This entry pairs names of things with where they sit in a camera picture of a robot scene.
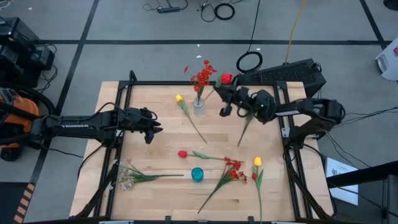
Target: wooden tabletop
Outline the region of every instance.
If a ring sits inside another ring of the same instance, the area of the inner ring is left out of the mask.
[[[106,102],[114,102],[117,82],[104,82],[98,97],[96,110]],[[260,89],[273,95],[270,86],[249,86],[251,92]],[[206,96],[211,91],[207,86]],[[305,98],[302,83],[288,83],[291,101]],[[207,140],[205,144],[196,133],[188,118],[175,102],[175,95],[180,94],[187,102],[191,117],[198,130]],[[192,101],[195,92],[192,86],[137,85],[132,88],[130,106],[147,107],[157,113],[161,133],[155,135],[152,144],[146,144],[144,135],[125,132],[121,160],[131,159],[132,164],[145,174],[183,174],[183,177],[165,177],[153,182],[136,184],[132,189],[121,190],[116,187],[112,219],[125,220],[164,220],[170,215],[172,220],[213,220],[245,221],[248,216],[259,220],[259,202],[256,186],[249,179],[234,181],[214,194],[212,199],[197,214],[198,209],[215,188],[224,169],[223,161],[203,160],[196,157],[179,158],[180,150],[198,151],[213,157],[230,157],[244,161],[241,170],[251,175],[253,159],[262,157],[264,175],[261,186],[262,219],[264,221],[293,221],[292,199],[288,184],[283,148],[277,119],[263,125],[253,121],[246,131],[240,146],[237,146],[244,127],[244,119],[236,115],[234,108],[231,116],[222,118],[218,115],[224,107],[221,98],[214,92],[205,103],[204,115],[194,115]],[[309,116],[294,116],[295,124],[300,126]],[[318,149],[312,139],[306,143]],[[95,140],[89,140],[85,156],[99,146]],[[77,183],[70,215],[76,215],[87,204],[98,188],[105,149],[98,151],[83,166]],[[309,149],[302,149],[302,162],[307,180],[307,187],[317,202],[332,214],[326,178],[318,154]],[[201,167],[204,179],[194,183],[191,170]],[[300,213],[305,217],[302,196],[297,188]],[[108,191],[104,193],[101,214],[104,214]]]

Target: floor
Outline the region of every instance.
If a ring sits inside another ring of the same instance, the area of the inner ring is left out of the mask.
[[[237,3],[231,20],[212,23],[200,19],[202,1],[188,1],[186,10],[158,14],[142,9],[146,3],[156,6],[154,0],[19,0],[0,11],[0,16],[20,17],[45,43],[57,46],[58,77],[44,95],[63,115],[92,114],[101,82],[127,80],[130,70],[139,80],[187,80],[183,68],[198,70],[201,61],[208,59],[220,71],[238,72],[235,63],[248,48],[257,1]],[[171,2],[185,4],[184,0]],[[263,55],[262,68],[284,62],[300,5],[299,0],[261,2],[254,34],[254,40],[261,41],[252,50]],[[221,16],[228,13],[220,9]],[[212,16],[209,10],[203,13],[205,19]],[[394,97],[398,83],[380,76],[374,58],[398,36],[396,21],[398,12],[385,8],[382,0],[308,0],[294,34],[294,40],[302,41],[293,44],[290,61],[313,58],[321,63],[327,80],[322,97],[337,99],[347,112],[392,108],[398,104]],[[243,61],[244,68],[255,64],[255,59]],[[398,159],[397,126],[396,115],[388,113],[345,125],[331,135],[344,150],[375,166]],[[52,148],[79,155],[85,145],[85,140],[70,138],[55,138],[51,143]],[[319,145],[322,153],[347,163],[327,138]],[[38,157],[45,158],[44,163],[36,164]],[[67,218],[80,163],[79,158],[57,152],[25,150],[18,161],[0,161],[0,170],[7,171],[0,172],[0,181],[37,182],[25,222]],[[359,186],[360,193],[379,204],[382,190],[380,182]],[[359,200],[358,207],[337,204],[341,216],[380,223],[380,210],[364,200]]]

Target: yellow cable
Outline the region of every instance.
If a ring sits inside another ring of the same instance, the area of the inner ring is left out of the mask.
[[[303,3],[301,4],[300,10],[298,11],[298,14],[297,14],[296,21],[294,21],[294,25],[293,25],[292,32],[290,33],[289,46],[287,47],[287,53],[286,53],[286,58],[285,58],[285,62],[286,62],[286,63],[287,63],[287,59],[289,58],[290,46],[291,46],[291,44],[292,44],[294,29],[296,28],[297,21],[299,21],[299,18],[300,18],[300,16],[301,16],[301,13],[303,12],[303,9],[304,9],[305,2],[306,2],[306,1],[307,1],[307,0],[303,0]]]

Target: blue cup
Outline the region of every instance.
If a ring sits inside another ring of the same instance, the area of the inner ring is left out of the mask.
[[[192,179],[194,182],[199,183],[203,180],[203,170],[199,167],[194,168],[191,171]]]

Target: white paper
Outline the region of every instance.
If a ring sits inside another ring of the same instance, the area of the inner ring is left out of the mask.
[[[355,167],[349,166],[332,158],[326,160],[326,177],[331,177],[334,175],[345,174],[347,172],[352,172],[358,170]],[[358,193],[358,185],[351,185],[342,187],[353,192]],[[330,189],[331,196],[339,200],[351,203],[353,205],[358,205],[358,195],[341,190],[339,188]]]

